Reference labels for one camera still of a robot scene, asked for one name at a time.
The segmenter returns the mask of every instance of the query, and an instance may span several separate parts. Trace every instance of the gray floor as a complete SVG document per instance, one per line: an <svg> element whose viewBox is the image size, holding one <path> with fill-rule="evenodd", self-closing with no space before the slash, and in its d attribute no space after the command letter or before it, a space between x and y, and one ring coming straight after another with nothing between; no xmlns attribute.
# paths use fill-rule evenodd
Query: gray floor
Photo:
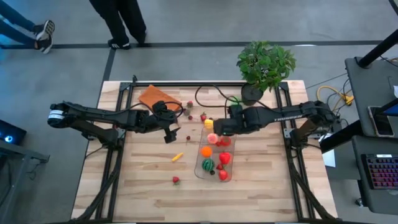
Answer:
<svg viewBox="0 0 398 224"><path fill-rule="evenodd" d="M6 0L35 22L51 18L56 44L98 44L109 31L88 1ZM233 42L250 40L382 40L398 26L387 0L142 0L148 42ZM13 41L0 38L2 44ZM286 46L297 69L289 78L304 80L310 100L321 85L340 89L347 79L344 59L364 55L373 45ZM116 52L110 80L237 80L242 47L148 48ZM96 106L108 49L0 50L0 119L27 130L25 145L51 154L27 184L14 210L16 223L69 219L87 142L71 129L53 129L46 119L51 103L62 100ZM398 55L394 47L386 57ZM321 99L330 94L322 90ZM334 105L337 98L331 101ZM355 104L340 111L357 120ZM353 180L330 177L339 217L348 221L396 223L398 217L358 208Z"/></svg>

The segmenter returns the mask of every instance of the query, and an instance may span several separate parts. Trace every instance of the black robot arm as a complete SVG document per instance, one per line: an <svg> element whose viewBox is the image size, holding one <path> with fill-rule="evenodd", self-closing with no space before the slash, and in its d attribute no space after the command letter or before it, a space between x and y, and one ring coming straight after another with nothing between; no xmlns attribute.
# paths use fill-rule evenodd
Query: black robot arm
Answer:
<svg viewBox="0 0 398 224"><path fill-rule="evenodd" d="M214 121L214 132L217 135L250 134L266 127L269 123L308 118L301 128L290 134L292 144L300 144L318 127L330 127L335 115L329 106L321 101L308 101L295 106L270 109L263 106L252 106L243 109L241 105L228 107L229 118Z"/></svg>
<svg viewBox="0 0 398 224"><path fill-rule="evenodd" d="M160 129L165 130L166 143L176 140L179 128L170 130L169 126L177 121L175 112L167 109L163 101L158 101L152 106L153 114L148 110L123 110L108 111L88 108L82 105L63 102L52 104L47 123L53 128L73 128L81 131L87 138L98 138L103 144L115 143L119 133L115 128L134 131L135 133L149 133ZM115 128L103 129L89 121L113 124Z"/></svg>

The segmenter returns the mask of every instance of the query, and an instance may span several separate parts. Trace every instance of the wooden tabletop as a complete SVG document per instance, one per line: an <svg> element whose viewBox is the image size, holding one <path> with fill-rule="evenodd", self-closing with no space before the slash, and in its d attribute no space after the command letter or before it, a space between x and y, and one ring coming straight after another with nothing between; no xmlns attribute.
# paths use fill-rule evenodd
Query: wooden tabletop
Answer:
<svg viewBox="0 0 398 224"><path fill-rule="evenodd" d="M287 82L293 105L308 101L303 81ZM119 84L120 82L104 83L98 108L115 109ZM181 129L177 140L170 144L164 143L164 131L126 134L114 211L115 222L297 221L280 123L272 123L258 132L237 137L231 181L224 183L199 179L194 174L203 128L199 115L206 112L208 117L223 118L224 109L198 106L194 99L195 87L160 89L180 100L183 105L192 100L194 120L189 121L186 116L181 116L178 119ZM137 98L144 90L145 88L134 88L132 104L138 103ZM240 97L240 88L222 87L221 90L227 96ZM214 88L202 88L198 100L204 105L223 105L225 102ZM261 101L271 108L277 107L273 90L266 91ZM298 126L304 121L297 120ZM101 145L98 141L90 142L87 153L99 147ZM184 152L183 157L172 163L171 159L180 152ZM303 150L303 157L312 192L327 211L336 217L335 203L320 150L308 147ZM72 218L81 215L98 193L105 158L106 149L103 149L86 159ZM173 176L181 179L180 185L173 185ZM306 210L303 193L300 193L302 207ZM105 211L109 194L108 192L104 205Z"/></svg>

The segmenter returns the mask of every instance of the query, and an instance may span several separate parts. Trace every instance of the rgb keyboard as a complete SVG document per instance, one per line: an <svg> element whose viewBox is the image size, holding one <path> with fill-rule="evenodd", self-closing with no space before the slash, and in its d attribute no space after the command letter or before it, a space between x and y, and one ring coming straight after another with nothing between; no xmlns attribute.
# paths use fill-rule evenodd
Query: rgb keyboard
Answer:
<svg viewBox="0 0 398 224"><path fill-rule="evenodd" d="M398 189L398 155L363 155L372 189Z"/></svg>

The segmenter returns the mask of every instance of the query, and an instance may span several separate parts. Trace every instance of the green plant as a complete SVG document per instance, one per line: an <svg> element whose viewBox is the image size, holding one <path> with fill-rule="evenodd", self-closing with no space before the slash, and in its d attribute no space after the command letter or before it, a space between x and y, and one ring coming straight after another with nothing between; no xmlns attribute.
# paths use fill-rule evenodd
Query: green plant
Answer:
<svg viewBox="0 0 398 224"><path fill-rule="evenodd" d="M296 59L290 50L281 46L270 46L266 41L254 41L238 56L243 79L259 90L275 87L296 67Z"/></svg>

